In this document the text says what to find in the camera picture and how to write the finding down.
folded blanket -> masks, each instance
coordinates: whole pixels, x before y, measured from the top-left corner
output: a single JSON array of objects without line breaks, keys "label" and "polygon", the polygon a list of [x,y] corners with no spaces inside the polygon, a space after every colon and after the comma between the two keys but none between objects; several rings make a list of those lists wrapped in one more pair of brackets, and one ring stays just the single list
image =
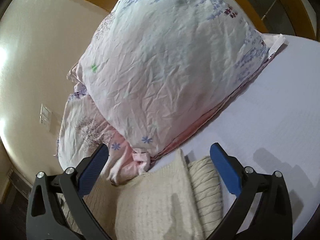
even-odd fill
[{"label": "folded blanket", "polygon": [[[209,157],[185,163],[181,150],[169,165],[115,187],[100,177],[86,204],[113,240],[204,239],[222,219],[218,174]],[[64,206],[71,228],[79,232]]]}]

white bed sheet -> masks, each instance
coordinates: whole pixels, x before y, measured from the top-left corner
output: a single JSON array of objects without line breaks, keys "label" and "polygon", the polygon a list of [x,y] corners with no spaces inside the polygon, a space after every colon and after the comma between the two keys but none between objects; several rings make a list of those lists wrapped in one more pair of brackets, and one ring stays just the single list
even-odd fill
[{"label": "white bed sheet", "polygon": [[[294,238],[320,203],[320,43],[285,37],[287,48],[182,150],[198,160],[218,142],[243,166],[267,174],[280,170],[290,195]],[[152,170],[173,158],[165,156]],[[222,192],[226,214],[235,197],[224,185]],[[241,231],[258,203],[256,198]]]}]

black clamp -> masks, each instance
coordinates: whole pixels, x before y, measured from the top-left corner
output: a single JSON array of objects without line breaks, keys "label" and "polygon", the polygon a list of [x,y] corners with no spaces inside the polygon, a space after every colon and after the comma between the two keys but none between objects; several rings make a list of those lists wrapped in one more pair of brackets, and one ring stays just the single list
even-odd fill
[{"label": "black clamp", "polygon": [[[90,193],[108,157],[108,147],[101,144],[76,168],[70,167],[56,176],[37,174],[27,210],[28,240],[112,240],[82,199]],[[207,240],[291,240],[291,205],[282,173],[265,175],[251,167],[244,168],[218,143],[211,146],[210,157],[229,192],[237,199]],[[258,192],[262,196],[249,228],[237,233]],[[70,229],[57,193],[64,194],[82,235]]]}]

wrinkled fabric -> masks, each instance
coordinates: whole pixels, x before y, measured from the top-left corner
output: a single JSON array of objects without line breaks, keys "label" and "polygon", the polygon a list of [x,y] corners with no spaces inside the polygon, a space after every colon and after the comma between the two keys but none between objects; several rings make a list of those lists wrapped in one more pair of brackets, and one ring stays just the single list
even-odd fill
[{"label": "wrinkled fabric", "polygon": [[271,46],[223,0],[119,0],[68,78],[143,171],[257,74]]},{"label": "wrinkled fabric", "polygon": [[[220,182],[210,157],[187,166],[181,150],[169,165],[120,187],[100,176],[84,202],[113,240],[205,239],[222,220]],[[81,234],[67,203],[63,213]]]},{"label": "wrinkled fabric", "polygon": [[57,142],[61,167],[76,167],[101,143],[109,148],[102,173],[113,183],[122,183],[149,169],[148,154],[140,155],[143,161],[136,161],[129,143],[103,118],[87,90],[76,91],[66,103]]}]

light switch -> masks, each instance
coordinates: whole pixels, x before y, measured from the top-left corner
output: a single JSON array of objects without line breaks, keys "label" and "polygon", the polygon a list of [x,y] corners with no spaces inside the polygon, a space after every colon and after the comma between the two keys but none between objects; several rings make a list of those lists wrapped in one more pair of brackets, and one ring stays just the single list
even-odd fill
[{"label": "light switch", "polygon": [[46,106],[41,104],[40,124],[43,125],[48,132],[50,132],[51,116],[52,112]]}]

